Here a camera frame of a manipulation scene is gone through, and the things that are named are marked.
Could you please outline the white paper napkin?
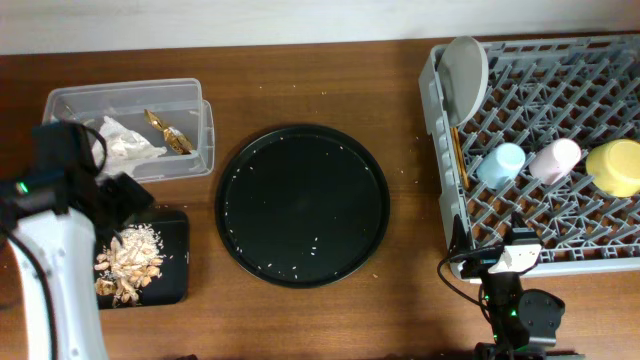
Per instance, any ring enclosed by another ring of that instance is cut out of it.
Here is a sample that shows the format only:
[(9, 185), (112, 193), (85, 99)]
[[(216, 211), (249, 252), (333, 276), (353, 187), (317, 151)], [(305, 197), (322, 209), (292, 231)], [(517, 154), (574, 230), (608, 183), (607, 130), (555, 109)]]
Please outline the white paper napkin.
[(98, 163), (106, 160), (103, 174), (114, 176), (124, 172), (133, 177), (135, 168), (142, 161), (159, 158), (167, 152), (165, 147), (153, 146), (138, 132), (127, 129), (109, 116), (104, 116), (103, 121), (99, 134), (106, 142), (107, 157), (104, 157), (100, 142), (96, 141), (92, 147), (93, 157)]

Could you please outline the food scraps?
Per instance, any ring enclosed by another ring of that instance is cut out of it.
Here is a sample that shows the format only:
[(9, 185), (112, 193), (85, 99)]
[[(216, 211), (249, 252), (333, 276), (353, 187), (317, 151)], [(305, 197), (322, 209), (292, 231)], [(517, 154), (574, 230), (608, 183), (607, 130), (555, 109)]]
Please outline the food scraps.
[(150, 224), (130, 225), (95, 257), (94, 289), (111, 299), (111, 307), (137, 306), (142, 290), (162, 277), (166, 255), (161, 233)]

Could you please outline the pink cup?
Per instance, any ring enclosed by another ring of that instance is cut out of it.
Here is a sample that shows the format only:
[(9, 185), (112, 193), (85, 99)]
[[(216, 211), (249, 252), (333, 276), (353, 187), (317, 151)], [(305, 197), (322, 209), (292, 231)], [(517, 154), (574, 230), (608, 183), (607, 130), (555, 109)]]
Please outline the pink cup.
[(581, 154), (581, 148), (575, 141), (567, 138), (555, 140), (536, 154), (529, 165), (529, 172), (544, 185), (553, 185), (569, 174), (580, 161)]

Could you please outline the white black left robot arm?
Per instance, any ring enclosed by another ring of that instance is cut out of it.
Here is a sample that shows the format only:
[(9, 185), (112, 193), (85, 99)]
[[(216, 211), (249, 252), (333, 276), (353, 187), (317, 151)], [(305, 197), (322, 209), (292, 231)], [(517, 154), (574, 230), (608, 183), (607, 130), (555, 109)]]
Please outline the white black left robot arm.
[(94, 129), (60, 121), (32, 131), (28, 172), (1, 182), (1, 233), (18, 262), (32, 359), (104, 359), (93, 261), (98, 239), (153, 202), (125, 173), (104, 177)]

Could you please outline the light blue cup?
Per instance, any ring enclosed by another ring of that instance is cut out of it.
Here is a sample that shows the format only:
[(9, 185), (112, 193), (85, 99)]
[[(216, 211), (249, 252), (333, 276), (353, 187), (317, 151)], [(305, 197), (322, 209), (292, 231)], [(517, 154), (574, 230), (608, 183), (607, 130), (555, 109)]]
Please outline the light blue cup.
[(525, 152), (519, 145), (503, 143), (483, 158), (476, 176), (489, 188), (498, 189), (516, 178), (525, 160)]

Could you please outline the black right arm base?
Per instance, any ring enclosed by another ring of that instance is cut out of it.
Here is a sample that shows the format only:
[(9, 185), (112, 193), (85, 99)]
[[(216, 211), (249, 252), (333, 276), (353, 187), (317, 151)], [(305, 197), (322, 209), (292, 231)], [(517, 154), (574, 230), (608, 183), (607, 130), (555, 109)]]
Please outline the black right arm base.
[(558, 297), (537, 289), (508, 295), (504, 303), (498, 296), (484, 295), (493, 343), (478, 343), (473, 360), (585, 360), (575, 351), (551, 351), (557, 344), (556, 332), (565, 313)]

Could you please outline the grey plate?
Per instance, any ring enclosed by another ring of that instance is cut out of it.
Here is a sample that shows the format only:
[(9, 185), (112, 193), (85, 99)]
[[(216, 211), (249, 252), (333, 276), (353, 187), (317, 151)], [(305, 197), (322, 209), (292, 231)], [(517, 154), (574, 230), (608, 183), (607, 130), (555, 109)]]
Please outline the grey plate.
[(437, 71), (449, 125), (464, 125), (479, 110), (487, 90), (487, 54), (474, 38), (458, 37), (446, 46)]

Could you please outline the yellow bowl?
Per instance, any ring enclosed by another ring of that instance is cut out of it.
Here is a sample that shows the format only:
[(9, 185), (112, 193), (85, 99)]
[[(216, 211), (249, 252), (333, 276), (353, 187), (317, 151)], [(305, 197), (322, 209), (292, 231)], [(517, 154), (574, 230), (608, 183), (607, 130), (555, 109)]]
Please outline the yellow bowl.
[(592, 149), (586, 170), (601, 191), (621, 198), (635, 195), (639, 192), (639, 143), (619, 139)]

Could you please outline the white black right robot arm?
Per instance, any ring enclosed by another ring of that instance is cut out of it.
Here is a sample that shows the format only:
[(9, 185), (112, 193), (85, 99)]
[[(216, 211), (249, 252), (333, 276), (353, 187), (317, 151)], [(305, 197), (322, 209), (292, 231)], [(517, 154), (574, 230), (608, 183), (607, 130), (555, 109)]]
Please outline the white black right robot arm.
[[(474, 359), (513, 359), (518, 348), (529, 344), (529, 333), (519, 320), (519, 301), (524, 295), (520, 277), (536, 266), (542, 243), (519, 214), (511, 215), (510, 224), (500, 243), (473, 249), (472, 235), (456, 215), (447, 256), (436, 268), (440, 280), (476, 305), (491, 325), (494, 342), (478, 343), (473, 351)], [(446, 279), (442, 272), (446, 265), (460, 265), (462, 277), (480, 280), (475, 298)]]

